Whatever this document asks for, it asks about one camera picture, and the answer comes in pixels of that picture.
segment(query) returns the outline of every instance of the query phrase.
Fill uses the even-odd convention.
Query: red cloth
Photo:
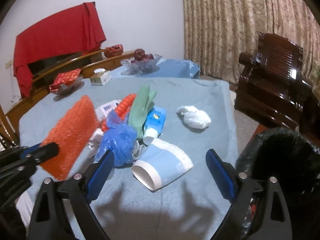
[[[27,64],[49,57],[94,51],[106,40],[94,3],[53,14],[16,38],[13,69],[22,97],[30,96],[32,73]]]

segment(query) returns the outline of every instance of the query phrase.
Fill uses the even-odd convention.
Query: white bottle cap
[[[147,130],[144,131],[144,136],[143,136],[143,143],[145,145],[150,145],[153,141],[154,138],[158,138],[158,132],[156,129],[153,128],[148,128]]]

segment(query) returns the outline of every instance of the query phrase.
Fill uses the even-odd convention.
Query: table
[[[233,119],[229,86],[224,81],[183,78],[119,78],[105,86],[84,87],[67,98],[54,102],[49,94],[20,120],[21,145],[41,142],[49,130],[84,94],[95,107],[113,99],[138,92],[150,84],[157,90],[155,105],[167,109],[160,138],[183,149],[194,167],[176,181],[150,192],[132,175],[130,168],[114,169],[99,198],[91,203],[98,221],[112,240],[118,239],[209,239],[220,225],[230,203],[223,199],[205,164],[205,154],[214,148],[223,161],[235,164],[238,156],[236,126]],[[203,131],[186,127],[176,115],[182,105],[204,110],[212,124]],[[83,172],[92,162],[85,147],[69,176]],[[32,177],[28,190],[35,199],[44,178],[50,175],[41,168]],[[83,235],[66,201],[66,209],[75,235]]]

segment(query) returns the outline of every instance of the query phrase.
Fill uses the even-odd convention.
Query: blue plastic bag
[[[136,130],[127,125],[126,120],[122,121],[114,110],[108,114],[106,125],[109,130],[103,135],[94,163],[97,163],[108,149],[113,151],[115,156],[114,166],[132,163],[132,149],[137,140]]]

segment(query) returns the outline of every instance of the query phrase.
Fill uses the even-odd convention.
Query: curtain
[[[240,53],[257,49],[258,32],[274,33],[303,47],[302,73],[320,95],[320,27],[303,0],[184,0],[184,19],[185,58],[203,75],[238,83]]]

